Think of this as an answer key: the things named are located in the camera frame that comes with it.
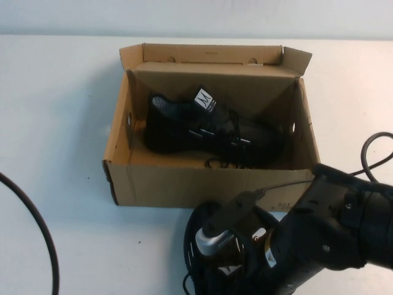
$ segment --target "cardboard box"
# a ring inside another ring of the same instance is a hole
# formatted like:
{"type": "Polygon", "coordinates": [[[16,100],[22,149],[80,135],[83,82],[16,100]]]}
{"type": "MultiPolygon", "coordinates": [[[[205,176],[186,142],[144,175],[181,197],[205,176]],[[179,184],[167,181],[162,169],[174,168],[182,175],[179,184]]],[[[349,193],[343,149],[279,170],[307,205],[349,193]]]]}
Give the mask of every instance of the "cardboard box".
{"type": "MultiPolygon", "coordinates": [[[[281,46],[140,44],[120,49],[120,86],[103,167],[118,205],[195,207],[237,193],[311,179],[318,163],[303,79],[311,54],[281,46]],[[265,170],[205,168],[202,152],[150,152],[142,133],[151,92],[192,100],[200,85],[241,116],[285,130],[282,157],[265,170]]],[[[269,191],[259,205],[287,211],[306,184],[269,191]]]]}

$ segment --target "shoe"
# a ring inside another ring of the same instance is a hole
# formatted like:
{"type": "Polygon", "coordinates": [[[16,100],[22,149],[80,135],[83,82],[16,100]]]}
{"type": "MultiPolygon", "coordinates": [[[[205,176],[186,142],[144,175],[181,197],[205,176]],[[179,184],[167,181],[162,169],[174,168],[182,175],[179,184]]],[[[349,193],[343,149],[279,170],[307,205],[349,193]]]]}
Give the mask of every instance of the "shoe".
{"type": "Polygon", "coordinates": [[[152,95],[144,138],[155,152],[207,151],[221,162],[241,168],[272,163],[285,145],[281,132],[240,117],[203,88],[188,102],[175,103],[163,95],[152,95]]]}

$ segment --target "shoe tag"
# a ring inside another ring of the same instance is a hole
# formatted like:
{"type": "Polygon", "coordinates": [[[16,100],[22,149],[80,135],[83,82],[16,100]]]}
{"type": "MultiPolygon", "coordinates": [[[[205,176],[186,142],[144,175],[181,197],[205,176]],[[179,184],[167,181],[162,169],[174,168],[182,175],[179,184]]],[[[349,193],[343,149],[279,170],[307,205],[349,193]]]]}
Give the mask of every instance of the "shoe tag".
{"type": "Polygon", "coordinates": [[[195,97],[195,102],[198,103],[202,108],[211,112],[216,106],[216,101],[213,100],[213,97],[203,90],[202,88],[199,90],[198,94],[195,97]]]}

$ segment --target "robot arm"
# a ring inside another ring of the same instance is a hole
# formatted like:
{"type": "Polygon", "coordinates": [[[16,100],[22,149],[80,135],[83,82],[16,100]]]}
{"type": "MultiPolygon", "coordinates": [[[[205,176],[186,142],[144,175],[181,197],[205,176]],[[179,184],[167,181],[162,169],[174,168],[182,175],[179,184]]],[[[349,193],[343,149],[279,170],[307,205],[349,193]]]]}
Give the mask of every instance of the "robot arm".
{"type": "Polygon", "coordinates": [[[313,182],[281,222],[256,207],[264,191],[243,192],[196,234],[207,256],[233,237],[244,245],[242,292],[289,295],[323,268],[359,269],[366,263],[393,268],[392,187],[325,165],[313,172],[313,182]],[[261,227],[266,234],[253,240],[261,227]]]}

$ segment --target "white surface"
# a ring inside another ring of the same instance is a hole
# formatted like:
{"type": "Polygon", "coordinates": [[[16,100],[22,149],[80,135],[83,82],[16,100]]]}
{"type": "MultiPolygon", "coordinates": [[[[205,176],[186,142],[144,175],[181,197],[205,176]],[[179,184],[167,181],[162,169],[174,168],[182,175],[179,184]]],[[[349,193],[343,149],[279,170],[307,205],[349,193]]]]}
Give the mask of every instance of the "white surface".
{"type": "Polygon", "coordinates": [[[0,34],[392,39],[391,0],[0,0],[0,34]]]}
{"type": "MultiPolygon", "coordinates": [[[[114,205],[101,159],[123,69],[140,42],[282,44],[312,52],[305,75],[321,159],[360,167],[363,142],[392,131],[393,42],[0,36],[0,170],[36,204],[53,235],[61,294],[180,295],[190,210],[114,205]]],[[[390,153],[383,140],[370,162],[390,153]]],[[[376,169],[393,184],[393,163],[376,169]]],[[[0,186],[0,294],[50,294],[44,239],[0,186]]],[[[323,271],[296,294],[388,294],[393,273],[323,271]]]]}

